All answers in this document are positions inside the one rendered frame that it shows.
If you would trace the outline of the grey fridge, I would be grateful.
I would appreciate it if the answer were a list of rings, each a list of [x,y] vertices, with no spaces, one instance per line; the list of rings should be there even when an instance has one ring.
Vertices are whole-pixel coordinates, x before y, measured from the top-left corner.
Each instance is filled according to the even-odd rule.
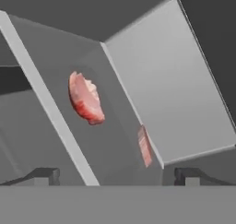
[[[107,41],[0,10],[0,150],[64,185],[236,184],[236,126],[178,0]]]

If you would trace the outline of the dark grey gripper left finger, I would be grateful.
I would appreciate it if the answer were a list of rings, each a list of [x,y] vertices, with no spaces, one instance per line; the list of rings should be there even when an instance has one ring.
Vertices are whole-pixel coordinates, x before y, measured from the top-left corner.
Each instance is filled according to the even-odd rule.
[[[59,185],[60,170],[58,168],[36,168],[23,177],[0,183],[0,186],[16,185],[30,180],[34,181],[35,179],[46,179],[49,185]]]

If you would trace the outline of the pink raw steak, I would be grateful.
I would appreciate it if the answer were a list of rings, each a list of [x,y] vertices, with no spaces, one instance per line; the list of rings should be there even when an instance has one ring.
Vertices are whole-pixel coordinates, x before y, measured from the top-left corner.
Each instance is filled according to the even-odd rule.
[[[68,80],[68,92],[74,110],[90,125],[105,121],[97,87],[89,79],[74,71]]]

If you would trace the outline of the grey fridge shelf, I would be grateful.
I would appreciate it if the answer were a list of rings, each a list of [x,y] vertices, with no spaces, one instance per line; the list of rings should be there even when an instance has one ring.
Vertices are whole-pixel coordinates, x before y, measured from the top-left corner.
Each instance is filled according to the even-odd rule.
[[[62,185],[158,185],[141,127],[102,45],[0,10],[0,34],[16,61],[0,64],[0,151],[18,175],[58,168]],[[68,79],[77,71],[98,88],[105,121],[77,115]]]

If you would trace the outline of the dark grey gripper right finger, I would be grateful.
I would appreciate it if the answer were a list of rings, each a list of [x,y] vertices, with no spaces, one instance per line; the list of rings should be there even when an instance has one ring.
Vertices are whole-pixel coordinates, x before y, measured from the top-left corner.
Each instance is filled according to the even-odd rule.
[[[233,186],[233,183],[211,177],[198,168],[175,168],[174,177],[174,184],[177,186],[185,186],[187,178],[198,178],[200,181],[207,181],[216,185]]]

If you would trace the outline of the light grey fridge door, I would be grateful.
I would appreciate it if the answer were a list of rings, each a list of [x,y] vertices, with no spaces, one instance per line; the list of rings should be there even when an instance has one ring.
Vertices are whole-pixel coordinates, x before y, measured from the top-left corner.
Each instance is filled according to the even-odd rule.
[[[102,44],[160,164],[236,146],[236,130],[177,0]]]

